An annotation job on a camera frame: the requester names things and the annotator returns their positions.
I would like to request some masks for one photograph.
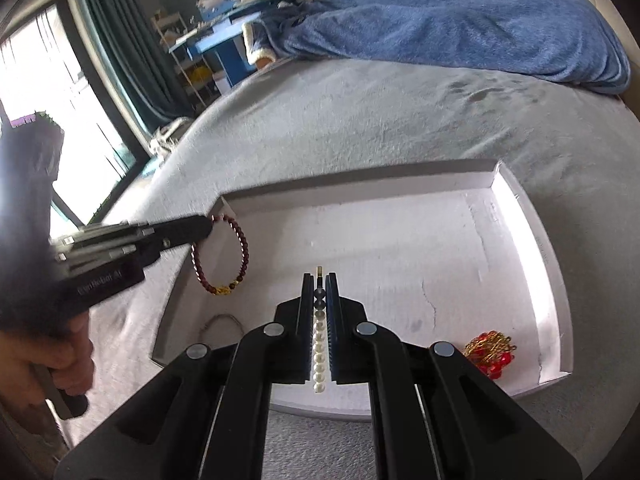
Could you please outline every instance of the blue blanket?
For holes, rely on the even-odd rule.
[[[625,51],[586,0],[315,0],[245,26],[259,57],[351,57],[484,68],[618,94]]]

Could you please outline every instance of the red beaded brooch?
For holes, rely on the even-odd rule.
[[[240,266],[240,272],[238,272],[238,276],[236,276],[236,278],[228,285],[213,286],[204,277],[202,265],[200,264],[200,252],[196,244],[191,246],[191,261],[193,262],[193,268],[196,271],[196,278],[207,292],[214,296],[227,296],[231,294],[242,280],[244,280],[244,274],[246,273],[246,268],[249,265],[249,245],[247,244],[244,233],[235,218],[231,218],[229,215],[214,215],[211,217],[211,220],[214,224],[217,222],[227,222],[236,233],[242,249],[242,265]]]
[[[511,337],[502,332],[484,332],[465,346],[465,357],[490,379],[499,379],[502,369],[514,359]]]

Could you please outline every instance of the cable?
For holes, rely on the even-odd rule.
[[[205,332],[207,330],[209,330],[209,328],[211,328],[213,326],[213,324],[218,321],[219,319],[230,319],[231,321],[233,321],[236,326],[240,329],[240,339],[242,339],[244,337],[244,328],[242,327],[242,323],[240,323],[238,321],[238,319],[236,318],[236,316],[233,316],[232,314],[216,314],[214,317],[212,317],[211,319],[209,319],[200,329],[200,331],[198,332],[198,343],[203,343],[204,341],[202,340],[202,337],[204,336]]]

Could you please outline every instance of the yellow object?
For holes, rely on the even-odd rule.
[[[215,296],[228,296],[229,294],[231,294],[231,289],[226,286],[215,286],[213,287],[215,289],[215,292],[213,293]]]
[[[206,66],[199,66],[188,73],[192,83],[200,83],[212,78],[213,72]]]

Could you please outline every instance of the window frame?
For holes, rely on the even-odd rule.
[[[151,157],[143,147],[143,145],[140,143],[140,140],[138,140],[138,138],[136,137],[136,134],[130,128],[122,113],[120,113],[120,110],[118,110],[116,103],[113,101],[113,98],[104,85],[102,78],[98,74],[94,63],[89,56],[87,47],[84,44],[82,37],[80,36],[80,31],[78,30],[76,20],[71,11],[69,0],[47,0],[46,3],[41,4],[36,9],[29,12],[17,23],[15,23],[15,25],[7,28],[4,34],[0,36],[0,44],[4,43],[11,37],[12,34],[18,32],[18,30],[23,28],[28,23],[32,22],[52,6],[55,6],[58,11],[60,22],[62,22],[65,34],[69,40],[69,44],[71,45],[71,49],[74,51],[74,55],[78,60],[78,64],[80,65],[80,68],[82,69],[87,82],[94,91],[94,94],[98,98],[98,102],[104,109],[104,112],[113,124],[113,127],[122,138],[122,142],[136,159],[133,167],[130,168],[130,170],[127,171],[122,179],[113,187],[109,195],[105,198],[102,204],[100,204],[100,207],[94,213],[94,216],[89,220],[89,224],[99,223],[104,220],[105,216],[111,210],[116,201],[122,196],[127,187],[129,187],[130,184],[132,184],[133,181],[140,175]],[[60,211],[62,211],[62,213],[67,218],[69,218],[69,220],[73,222],[76,227],[80,228],[84,226],[84,223],[65,203],[62,197],[60,197],[55,192],[55,190],[53,195],[53,203],[58,209],[60,209]]]

